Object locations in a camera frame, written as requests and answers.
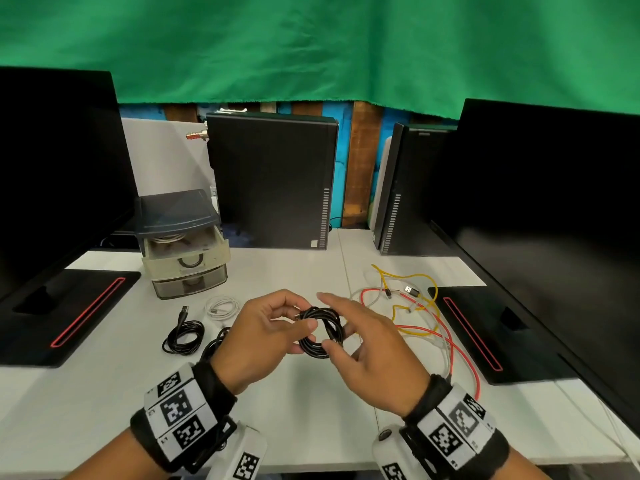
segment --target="green backdrop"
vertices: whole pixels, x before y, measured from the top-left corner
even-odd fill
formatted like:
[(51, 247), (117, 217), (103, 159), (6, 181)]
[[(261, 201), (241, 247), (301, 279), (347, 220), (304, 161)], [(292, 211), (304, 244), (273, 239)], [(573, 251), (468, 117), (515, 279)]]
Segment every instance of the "green backdrop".
[(0, 0), (0, 64), (110, 70), (123, 103), (640, 113), (640, 0)]

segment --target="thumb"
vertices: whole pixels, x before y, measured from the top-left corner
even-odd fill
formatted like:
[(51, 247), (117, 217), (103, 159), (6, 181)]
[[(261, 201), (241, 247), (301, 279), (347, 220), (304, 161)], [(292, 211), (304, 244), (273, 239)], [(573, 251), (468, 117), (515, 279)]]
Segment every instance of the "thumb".
[(361, 377), (362, 364), (354, 360), (341, 345), (332, 340), (323, 340), (322, 347), (329, 354), (331, 363), (338, 369), (347, 387), (356, 392), (355, 386), (358, 378)]
[(318, 320), (315, 318), (307, 318), (299, 320), (291, 324), (287, 330), (287, 339), (289, 342), (295, 342), (296, 340), (304, 339), (309, 336), (318, 328)]

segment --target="ventilation grille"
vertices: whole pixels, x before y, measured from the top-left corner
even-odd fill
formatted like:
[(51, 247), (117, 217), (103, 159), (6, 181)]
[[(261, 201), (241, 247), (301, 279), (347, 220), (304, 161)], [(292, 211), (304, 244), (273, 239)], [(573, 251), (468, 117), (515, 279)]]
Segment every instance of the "ventilation grille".
[(382, 254), (387, 254), (389, 246), (391, 245), (391, 236), (394, 233), (394, 225), (396, 225), (396, 216), (398, 214), (398, 207), (400, 207), (400, 198), (402, 195), (396, 194), (394, 198), (394, 206), (391, 208), (391, 217), (389, 217), (389, 224), (387, 226), (387, 235), (385, 241), (382, 243)]
[(320, 224), (320, 242), (318, 247), (326, 249), (326, 233), (329, 231), (329, 201), (331, 201), (331, 189), (324, 189), (322, 198), (322, 223)]

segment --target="monitor stand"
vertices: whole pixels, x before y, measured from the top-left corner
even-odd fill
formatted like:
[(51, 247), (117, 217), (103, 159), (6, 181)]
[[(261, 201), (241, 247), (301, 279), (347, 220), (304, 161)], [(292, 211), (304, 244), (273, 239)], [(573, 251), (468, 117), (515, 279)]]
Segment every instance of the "monitor stand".
[(59, 367), (140, 278), (65, 269), (21, 303), (0, 303), (0, 365)]
[(436, 305), (489, 384), (577, 377), (488, 287), (438, 288)]

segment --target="red accent strip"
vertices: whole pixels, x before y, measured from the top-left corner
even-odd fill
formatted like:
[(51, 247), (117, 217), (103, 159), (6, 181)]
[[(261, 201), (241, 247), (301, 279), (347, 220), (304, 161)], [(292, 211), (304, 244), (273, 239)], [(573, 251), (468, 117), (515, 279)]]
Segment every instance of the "red accent strip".
[[(449, 307), (451, 312), (458, 319), (458, 321), (460, 322), (460, 325), (462, 325), (462, 328), (465, 329), (465, 331), (467, 332), (468, 336), (471, 337), (471, 340), (474, 341), (476, 347), (478, 348), (478, 350), (480, 350), (480, 353), (483, 355), (484, 359), (489, 363), (491, 368), (496, 372), (502, 372), (504, 369), (502, 368), (502, 365), (500, 364), (498, 359), (496, 359), (496, 357), (494, 357), (494, 355), (491, 353), (491, 350), (489, 350), (489, 347), (487, 347), (487, 345), (484, 343), (483, 339), (480, 338), (480, 335), (477, 334), (475, 329), (471, 326), (471, 323), (469, 323), (469, 320), (467, 320), (467, 317), (464, 316), (464, 314), (460, 311), (460, 309), (455, 304), (455, 302), (451, 298), (449, 298), (448, 296), (445, 296), (442, 299), (447, 304), (447, 306)], [(477, 339), (480, 340), (480, 343), (482, 344), (482, 347), (480, 345), (478, 345), (478, 342), (476, 342), (476, 339), (474, 338), (474, 336), (471, 335), (471, 332), (469, 332), (469, 330), (467, 329), (466, 325), (464, 323), (462, 323), (462, 320), (460, 320), (460, 317), (462, 317), (464, 319), (464, 321), (467, 323), (467, 325), (469, 325), (469, 328), (471, 329), (471, 331), (473, 331), (473, 333), (477, 337)], [(495, 361), (495, 364), (497, 364), (498, 368), (495, 367), (495, 364), (491, 363), (491, 361), (489, 360), (489, 357), (487, 357), (486, 354), (484, 353), (485, 350), (488, 352), (489, 355), (491, 355), (491, 358)]]
[[(109, 286), (107, 286), (106, 290), (100, 293), (100, 296), (98, 298), (93, 300), (93, 303), (91, 305), (86, 307), (84, 312), (78, 315), (78, 318), (73, 320), (71, 325), (69, 325), (64, 330), (64, 332), (62, 332), (58, 336), (58, 338), (51, 343), (50, 347), (52, 349), (55, 349), (63, 346), (65, 342), (71, 337), (73, 337), (75, 332), (78, 331), (78, 329), (80, 329), (82, 325), (84, 325), (84, 322), (89, 320), (91, 315), (93, 315), (96, 310), (100, 309), (100, 307), (107, 300), (107, 298), (110, 297), (113, 294), (113, 292), (116, 291), (120, 287), (120, 285), (123, 284), (125, 281), (126, 281), (126, 278), (116, 278), (114, 282), (112, 282)], [(75, 327), (75, 329), (73, 329), (71, 333), (68, 333), (69, 330), (71, 330), (73, 327)]]

